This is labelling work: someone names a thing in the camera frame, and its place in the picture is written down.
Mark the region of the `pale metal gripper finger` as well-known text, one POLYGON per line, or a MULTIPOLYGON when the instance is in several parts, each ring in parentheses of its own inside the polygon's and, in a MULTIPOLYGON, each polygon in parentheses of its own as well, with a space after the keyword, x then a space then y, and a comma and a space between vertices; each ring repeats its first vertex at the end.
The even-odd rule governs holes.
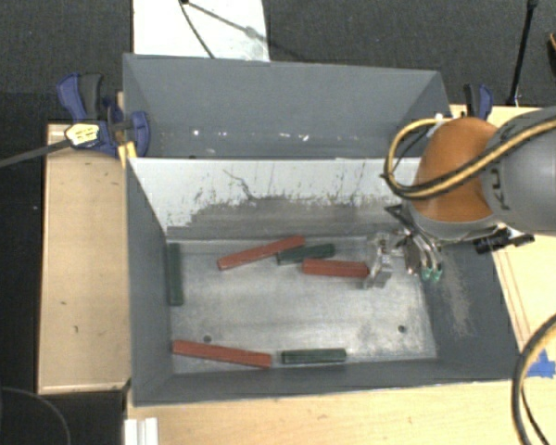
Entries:
POLYGON ((381 278, 382 261, 379 248, 376 246, 367 247, 365 255, 365 265, 368 273, 362 283, 363 289, 381 288, 384 286, 381 278))
POLYGON ((391 258, 388 255, 379 257, 378 269, 375 274, 375 285, 379 288, 385 287, 394 272, 391 258))

